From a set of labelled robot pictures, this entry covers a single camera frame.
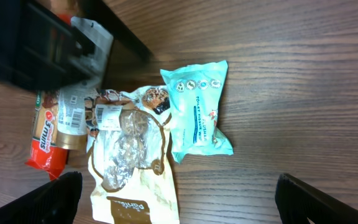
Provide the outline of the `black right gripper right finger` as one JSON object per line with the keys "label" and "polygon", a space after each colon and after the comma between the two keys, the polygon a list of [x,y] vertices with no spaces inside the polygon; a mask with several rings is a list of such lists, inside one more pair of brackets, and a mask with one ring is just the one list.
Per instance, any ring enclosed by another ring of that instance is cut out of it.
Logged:
{"label": "black right gripper right finger", "polygon": [[358,224],[358,210],[290,174],[280,174],[275,203],[283,224]]}

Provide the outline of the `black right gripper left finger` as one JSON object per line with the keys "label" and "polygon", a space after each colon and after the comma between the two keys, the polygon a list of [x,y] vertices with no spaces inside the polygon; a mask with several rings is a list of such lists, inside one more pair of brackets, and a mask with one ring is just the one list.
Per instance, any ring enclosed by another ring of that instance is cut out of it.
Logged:
{"label": "black right gripper left finger", "polygon": [[83,178],[67,172],[0,208],[0,224],[72,224]]}

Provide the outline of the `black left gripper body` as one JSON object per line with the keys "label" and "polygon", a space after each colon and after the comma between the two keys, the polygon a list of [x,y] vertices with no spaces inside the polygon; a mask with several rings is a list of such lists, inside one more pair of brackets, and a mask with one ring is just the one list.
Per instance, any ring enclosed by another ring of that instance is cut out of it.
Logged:
{"label": "black left gripper body", "polygon": [[89,80],[79,59],[94,43],[37,1],[0,1],[0,80],[55,90]]}

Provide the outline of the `beige bread snack bag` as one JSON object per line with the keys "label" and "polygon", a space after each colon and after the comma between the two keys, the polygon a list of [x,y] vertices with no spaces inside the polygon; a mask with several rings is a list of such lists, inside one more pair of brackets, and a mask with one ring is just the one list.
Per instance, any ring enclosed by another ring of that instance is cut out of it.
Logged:
{"label": "beige bread snack bag", "polygon": [[105,223],[179,223],[167,158],[170,100],[165,86],[85,95],[93,219]]}

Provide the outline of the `white cream tube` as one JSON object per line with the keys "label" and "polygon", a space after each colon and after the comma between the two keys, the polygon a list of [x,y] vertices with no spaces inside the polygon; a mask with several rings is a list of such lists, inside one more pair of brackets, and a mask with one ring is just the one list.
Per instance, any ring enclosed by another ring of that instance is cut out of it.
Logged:
{"label": "white cream tube", "polygon": [[82,150],[86,148],[88,133],[96,124],[95,102],[88,98],[88,94],[101,86],[114,37],[93,20],[72,17],[70,23],[94,44],[94,49],[71,60],[90,77],[60,89],[56,145],[68,150]]}

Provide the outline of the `teal tissue wipes pack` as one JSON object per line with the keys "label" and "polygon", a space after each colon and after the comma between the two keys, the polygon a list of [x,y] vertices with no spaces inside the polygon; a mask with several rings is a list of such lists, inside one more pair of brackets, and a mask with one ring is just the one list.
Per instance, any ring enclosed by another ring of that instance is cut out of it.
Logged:
{"label": "teal tissue wipes pack", "polygon": [[227,71],[225,60],[160,71],[170,100],[175,162],[181,163],[187,154],[234,154],[230,141],[217,128],[219,101]]}

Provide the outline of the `red orange spaghetti pack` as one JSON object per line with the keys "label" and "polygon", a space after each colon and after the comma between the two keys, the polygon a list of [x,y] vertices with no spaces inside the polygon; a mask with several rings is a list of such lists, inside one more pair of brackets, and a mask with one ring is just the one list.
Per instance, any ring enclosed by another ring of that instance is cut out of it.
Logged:
{"label": "red orange spaghetti pack", "polygon": [[57,146],[58,91],[38,91],[32,123],[30,157],[25,162],[44,170],[50,180],[57,179],[65,168],[68,150]]}

